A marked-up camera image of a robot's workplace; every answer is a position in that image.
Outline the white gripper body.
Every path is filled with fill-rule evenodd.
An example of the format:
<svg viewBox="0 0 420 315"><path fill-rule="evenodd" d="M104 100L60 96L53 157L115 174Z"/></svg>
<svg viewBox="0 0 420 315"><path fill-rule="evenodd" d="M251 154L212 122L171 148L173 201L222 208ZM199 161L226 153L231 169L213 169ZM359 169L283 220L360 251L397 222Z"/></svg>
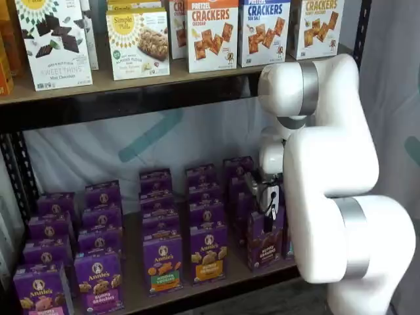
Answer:
<svg viewBox="0 0 420 315"><path fill-rule="evenodd" d="M261 190L261 213L265 214L269 209L275 211L275 219L281 215L284 206L284 194L282 183L278 178L265 182Z"/></svg>

